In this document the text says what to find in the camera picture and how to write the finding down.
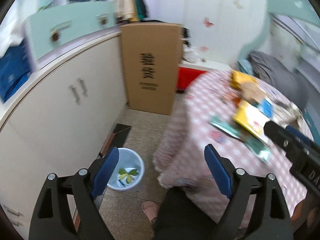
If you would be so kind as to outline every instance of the white cabinet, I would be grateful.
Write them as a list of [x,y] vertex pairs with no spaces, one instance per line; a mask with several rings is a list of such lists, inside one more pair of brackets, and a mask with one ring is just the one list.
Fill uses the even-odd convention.
[[38,159],[36,149],[21,139],[10,122],[0,133],[0,145],[0,203],[15,229],[27,239],[33,208],[48,170],[54,167]]
[[38,159],[54,166],[52,172],[59,177],[89,166],[101,148],[76,87],[77,68],[72,60],[60,66],[27,95],[9,119],[21,138],[39,153]]
[[88,168],[125,104],[116,36],[55,69],[11,113],[0,132],[0,203],[22,214],[6,212],[25,239],[47,175]]

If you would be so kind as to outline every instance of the pillow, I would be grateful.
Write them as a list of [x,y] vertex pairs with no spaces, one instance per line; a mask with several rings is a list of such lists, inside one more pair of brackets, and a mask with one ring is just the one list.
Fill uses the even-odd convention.
[[253,51],[249,55],[253,75],[270,84],[303,111],[309,99],[308,88],[304,80],[290,72],[275,57],[263,52]]
[[244,72],[248,75],[253,76],[253,69],[249,61],[247,61],[246,59],[241,59],[241,60],[238,60],[238,62],[240,64],[241,72]]

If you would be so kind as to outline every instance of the light green cabinet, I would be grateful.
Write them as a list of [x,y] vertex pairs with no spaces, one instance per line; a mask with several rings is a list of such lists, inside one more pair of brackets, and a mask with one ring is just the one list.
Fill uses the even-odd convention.
[[28,40],[36,60],[81,36],[115,26],[110,1],[72,3],[29,17]]

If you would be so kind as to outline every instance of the light green headboard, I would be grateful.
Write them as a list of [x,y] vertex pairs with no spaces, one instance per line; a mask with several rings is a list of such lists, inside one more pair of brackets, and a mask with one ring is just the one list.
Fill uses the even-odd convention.
[[267,11],[261,33],[252,42],[242,47],[238,61],[247,59],[251,51],[257,50],[266,41],[270,35],[272,15],[274,14],[297,18],[320,27],[320,19],[308,0],[268,0]]

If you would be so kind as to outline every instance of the black pants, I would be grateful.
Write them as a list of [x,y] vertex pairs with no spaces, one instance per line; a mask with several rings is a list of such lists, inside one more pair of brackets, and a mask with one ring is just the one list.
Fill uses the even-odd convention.
[[207,240],[215,226],[182,189],[173,187],[160,206],[153,240]]

